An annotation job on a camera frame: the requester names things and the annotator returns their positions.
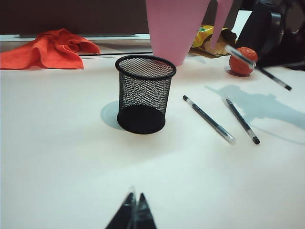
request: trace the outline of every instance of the mesh cup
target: mesh cup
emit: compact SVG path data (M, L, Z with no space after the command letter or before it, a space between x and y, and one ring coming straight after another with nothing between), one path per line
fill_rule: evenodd
M115 67L120 72L119 125L136 134L161 130L175 65L155 56L129 55Z

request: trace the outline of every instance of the orange ball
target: orange ball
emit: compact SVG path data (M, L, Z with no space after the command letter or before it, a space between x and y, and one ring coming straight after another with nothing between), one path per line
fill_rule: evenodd
M258 60L258 56L256 52L253 49L247 48L247 47L241 47L237 48L237 50L250 59L253 62L256 62ZM244 63L243 61L237 59L236 57L232 56L230 57L229 60L229 65L231 67L231 70L237 74L240 75L248 75L250 74L253 70L249 68L249 66Z

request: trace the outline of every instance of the yellow packaging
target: yellow packaging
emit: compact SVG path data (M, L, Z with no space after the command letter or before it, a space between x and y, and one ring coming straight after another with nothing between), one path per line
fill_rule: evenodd
M231 32L228 28L223 28L215 48L210 48L210 39L214 31L214 26L201 25L197 35L193 41L192 48L207 52L214 56L228 55L224 47L226 44L234 46L236 34Z

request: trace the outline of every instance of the white tabletop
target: white tabletop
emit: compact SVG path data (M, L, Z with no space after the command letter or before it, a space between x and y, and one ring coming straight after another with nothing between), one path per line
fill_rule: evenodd
M165 127L137 135L116 122L119 57L86 57L83 70L1 71L1 228L102 229L131 187L160 229L305 228L304 72L268 69L287 91L260 72L230 75L229 56L190 53L173 77Z

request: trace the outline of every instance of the red cloth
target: red cloth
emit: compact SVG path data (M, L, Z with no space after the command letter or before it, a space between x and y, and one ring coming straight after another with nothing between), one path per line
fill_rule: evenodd
M42 68L83 69L76 52L101 53L91 41L66 29L43 32L36 39L14 50L0 53L1 69Z

